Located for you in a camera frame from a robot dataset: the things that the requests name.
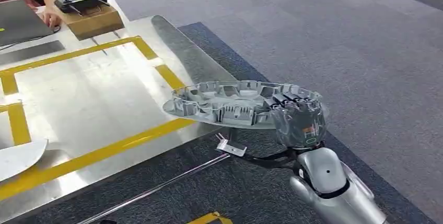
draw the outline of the black device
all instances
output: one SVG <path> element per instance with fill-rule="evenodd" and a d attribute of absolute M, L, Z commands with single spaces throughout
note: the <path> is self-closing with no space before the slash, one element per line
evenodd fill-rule
<path fill-rule="evenodd" d="M 101 5 L 110 6 L 108 0 L 56 0 L 54 4 L 65 14 L 78 13 L 80 15 L 84 14 L 88 9 L 100 7 Z"/>
<path fill-rule="evenodd" d="M 24 0 L 0 2 L 0 46 L 53 34 Z"/>

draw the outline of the metal sheet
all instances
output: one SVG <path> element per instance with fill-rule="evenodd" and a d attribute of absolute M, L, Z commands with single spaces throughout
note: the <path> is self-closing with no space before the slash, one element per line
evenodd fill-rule
<path fill-rule="evenodd" d="M 32 61 L 95 45 L 69 34 L 42 39 L 46 41 L 40 44 L 59 40 L 65 50 Z M 73 196 L 85 186 L 219 129 L 177 121 L 161 107 L 174 86 L 235 79 L 160 16 L 127 23 L 125 29 L 95 41 L 103 44 L 133 36 L 141 36 L 158 58 L 148 60 L 146 49 L 130 42 L 14 75 L 19 93 L 3 96 L 0 102 L 21 100 L 31 139 L 48 139 L 49 144 L 36 166 L 0 184 L 0 198 L 7 196 L 0 202 L 0 223 Z M 4 137 L 1 141 L 0 146 L 11 143 Z M 101 160 L 95 162 L 97 155 Z M 55 179 L 33 186 L 30 181 L 35 178 Z"/>

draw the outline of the black cable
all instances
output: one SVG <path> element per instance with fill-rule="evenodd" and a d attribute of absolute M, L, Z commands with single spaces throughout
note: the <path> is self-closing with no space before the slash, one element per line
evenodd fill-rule
<path fill-rule="evenodd" d="M 60 29 L 61 29 L 60 26 L 56 26 L 56 27 L 54 28 L 53 32 L 54 32 L 54 33 L 57 33 L 58 31 L 60 31 Z M 4 48 L 0 48 L 0 51 L 5 50 L 5 49 L 7 49 L 7 48 L 11 48 L 11 47 L 13 47 L 13 46 L 15 46 L 15 45 L 18 45 L 18 44 L 21 44 L 21 43 L 30 42 L 30 41 L 34 41 L 34 40 L 41 40 L 41 39 L 43 39 L 44 37 L 47 37 L 47 36 L 49 36 L 49 35 L 41 36 L 41 37 L 37 37 L 37 38 L 34 38 L 34 39 L 30 39 L 30 40 L 20 41 L 20 42 L 17 42 L 17 43 L 11 44 L 11 45 L 9 45 L 9 46 L 6 46 L 6 47 L 4 47 Z"/>

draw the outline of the person's hand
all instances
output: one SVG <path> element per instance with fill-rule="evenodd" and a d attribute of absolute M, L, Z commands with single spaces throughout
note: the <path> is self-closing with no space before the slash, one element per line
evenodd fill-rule
<path fill-rule="evenodd" d="M 59 26 L 62 22 L 61 18 L 56 13 L 48 9 L 39 14 L 39 16 L 43 22 L 51 28 L 51 30 L 54 29 L 54 27 Z"/>

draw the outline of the clear plastic cover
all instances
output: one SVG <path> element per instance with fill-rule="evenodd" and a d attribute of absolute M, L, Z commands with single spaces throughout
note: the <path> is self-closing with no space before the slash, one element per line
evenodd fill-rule
<path fill-rule="evenodd" d="M 282 145 L 303 149 L 318 145 L 323 140 L 326 121 L 320 98 L 296 99 L 271 110 L 277 139 Z"/>

